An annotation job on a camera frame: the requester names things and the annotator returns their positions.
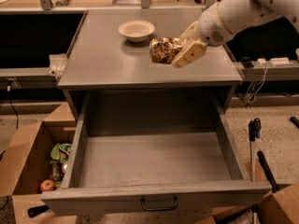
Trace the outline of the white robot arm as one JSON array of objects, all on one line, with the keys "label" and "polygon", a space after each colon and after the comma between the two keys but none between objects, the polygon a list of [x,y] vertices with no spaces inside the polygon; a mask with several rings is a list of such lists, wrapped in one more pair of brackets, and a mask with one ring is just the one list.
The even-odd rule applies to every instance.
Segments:
[{"label": "white robot arm", "polygon": [[299,31],[299,0],[221,0],[207,8],[180,36],[185,46],[172,65],[200,59],[207,47],[218,47],[238,33],[284,17]]}]

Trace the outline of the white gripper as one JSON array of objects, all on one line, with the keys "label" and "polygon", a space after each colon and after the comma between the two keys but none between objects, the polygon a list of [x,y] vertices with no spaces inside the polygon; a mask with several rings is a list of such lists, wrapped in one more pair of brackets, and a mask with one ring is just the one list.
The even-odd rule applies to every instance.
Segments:
[{"label": "white gripper", "polygon": [[206,9],[198,21],[194,21],[179,37],[190,40],[172,62],[176,68],[186,66],[203,57],[206,54],[207,44],[211,47],[218,47],[233,39],[235,35],[224,25],[219,5],[214,4]]}]

